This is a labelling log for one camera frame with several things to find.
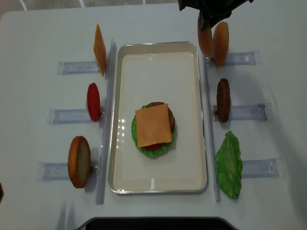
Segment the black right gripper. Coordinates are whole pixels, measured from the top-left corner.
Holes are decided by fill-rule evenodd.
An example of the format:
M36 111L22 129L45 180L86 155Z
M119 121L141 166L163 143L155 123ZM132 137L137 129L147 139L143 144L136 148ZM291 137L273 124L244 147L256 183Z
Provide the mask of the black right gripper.
M179 10L183 10L186 7L194 8L199 10L198 16L198 29L203 30L205 27L205 18L209 19L210 28L213 28L219 19L217 17L222 17L230 14L234 9L238 8L245 2L252 3L254 0L179 0Z

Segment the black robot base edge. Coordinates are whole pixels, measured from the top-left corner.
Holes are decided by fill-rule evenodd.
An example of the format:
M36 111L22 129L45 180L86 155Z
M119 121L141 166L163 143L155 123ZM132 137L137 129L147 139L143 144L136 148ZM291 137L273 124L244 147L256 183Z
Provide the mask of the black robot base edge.
M86 230L234 230L220 218L139 217L93 218L79 229Z

